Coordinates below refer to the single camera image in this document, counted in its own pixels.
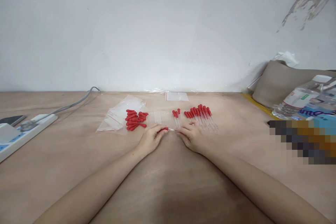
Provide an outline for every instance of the power cord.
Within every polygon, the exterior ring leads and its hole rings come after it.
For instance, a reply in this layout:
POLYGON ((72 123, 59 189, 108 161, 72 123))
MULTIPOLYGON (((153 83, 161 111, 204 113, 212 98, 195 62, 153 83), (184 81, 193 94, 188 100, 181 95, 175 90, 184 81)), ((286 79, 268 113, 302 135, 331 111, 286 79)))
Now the power cord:
POLYGON ((77 101, 77 102, 75 102, 75 103, 72 103, 72 104, 70 104, 70 105, 61 107, 61 108, 59 108, 59 109, 57 109, 57 110, 55 110, 55 111, 49 113, 48 115, 43 116, 42 118, 40 118, 40 119, 38 119, 38 120, 29 120, 29 121, 26 121, 26 122, 24 122, 24 123, 22 123, 22 124, 20 125, 20 127, 21 127, 20 130, 21 130, 21 131, 28 131, 28 130, 30 130, 30 129, 33 129, 33 128, 35 128, 35 127, 37 126, 37 122, 38 122, 38 121, 41 121, 42 119, 44 119, 44 118, 50 116, 51 114, 56 114, 56 113, 58 113, 58 112, 67 110, 67 109, 69 109, 69 108, 71 108, 71 107, 73 107, 73 106, 76 106, 78 103, 81 103, 82 101, 84 101, 84 100, 90 95, 90 93, 92 92, 92 89, 94 89, 94 88, 97 89, 97 90, 100 92, 100 89, 99 89, 99 88, 93 86, 93 87, 86 93, 86 95, 85 95, 82 99, 80 99, 79 101, 77 101))

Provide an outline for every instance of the table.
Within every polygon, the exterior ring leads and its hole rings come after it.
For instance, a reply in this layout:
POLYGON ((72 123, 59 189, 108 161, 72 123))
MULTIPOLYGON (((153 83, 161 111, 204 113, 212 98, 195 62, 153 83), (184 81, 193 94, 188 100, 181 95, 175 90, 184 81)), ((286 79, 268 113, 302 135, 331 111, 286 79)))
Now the table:
MULTIPOLYGON (((0 93, 0 118, 46 114, 85 92, 0 93)), ((110 107, 127 94, 149 110, 209 106, 226 150, 255 165, 336 222, 335 166, 307 165, 269 136, 271 118, 239 93, 93 92, 0 164, 0 223, 32 223, 82 179, 136 146, 142 127, 126 136, 96 133, 110 107)), ((272 223, 211 162, 169 132, 125 178, 91 223, 272 223)))

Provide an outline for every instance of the finger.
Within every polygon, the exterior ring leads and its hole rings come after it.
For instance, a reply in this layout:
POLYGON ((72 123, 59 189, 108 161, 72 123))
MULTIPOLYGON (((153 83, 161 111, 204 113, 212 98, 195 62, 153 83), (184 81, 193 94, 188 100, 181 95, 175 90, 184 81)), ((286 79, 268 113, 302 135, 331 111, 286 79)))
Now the finger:
POLYGON ((187 130, 193 130, 195 128, 192 124, 183 124, 181 127, 187 130))
POLYGON ((166 125, 163 124, 158 124, 155 127, 151 128, 151 130, 155 133, 159 132, 160 130, 162 130, 163 128, 167 128, 166 125))
POLYGON ((189 138, 187 138, 185 135, 183 135, 180 132, 178 132, 177 135, 182 139, 182 141, 184 142, 184 144, 189 148, 189 146, 190 146, 190 140, 189 140, 189 138))
POLYGON ((153 124, 152 126, 149 126, 147 129, 152 129, 154 128, 155 126, 158 126, 159 124, 153 124))
POLYGON ((157 134, 157 136, 155 137, 155 140, 160 141, 161 138, 162 138, 162 137, 164 136, 164 134, 166 134, 166 133, 168 133, 168 130, 166 130, 166 129, 160 131, 160 132, 157 134))
POLYGON ((186 135, 187 137, 191 137, 191 131, 186 129, 186 128, 182 128, 182 127, 178 127, 175 128, 176 131, 181 132, 182 134, 186 135))
POLYGON ((190 123, 189 123, 190 125, 195 125, 195 127, 198 127, 199 126, 199 123, 197 122, 197 121, 191 121, 190 123))

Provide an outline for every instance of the smartphone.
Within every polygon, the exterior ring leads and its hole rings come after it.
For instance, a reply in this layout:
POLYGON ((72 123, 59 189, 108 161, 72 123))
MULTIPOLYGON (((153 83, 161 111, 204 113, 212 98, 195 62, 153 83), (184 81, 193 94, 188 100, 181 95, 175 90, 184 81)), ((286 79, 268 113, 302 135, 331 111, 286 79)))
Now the smartphone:
POLYGON ((0 120, 0 124, 1 123, 8 123, 11 126, 15 126, 16 124, 18 124, 19 122, 21 122, 23 119, 25 119, 26 116, 24 115, 18 115, 18 116, 14 116, 14 117, 6 117, 0 120))

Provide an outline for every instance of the water bottle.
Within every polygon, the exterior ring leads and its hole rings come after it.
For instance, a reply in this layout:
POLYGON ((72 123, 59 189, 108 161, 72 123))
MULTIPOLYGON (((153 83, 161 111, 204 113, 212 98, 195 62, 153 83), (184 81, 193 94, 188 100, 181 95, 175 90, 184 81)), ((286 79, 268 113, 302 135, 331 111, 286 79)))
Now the water bottle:
POLYGON ((292 116, 293 120, 307 120, 321 114, 336 113, 336 88, 322 92, 318 97, 313 98, 299 112, 292 116))
POLYGON ((280 103, 272 114, 280 119, 289 120, 292 116, 306 106, 312 98, 316 98, 323 90, 323 84, 331 80, 325 75, 316 75, 311 81, 295 88, 282 103, 280 103))

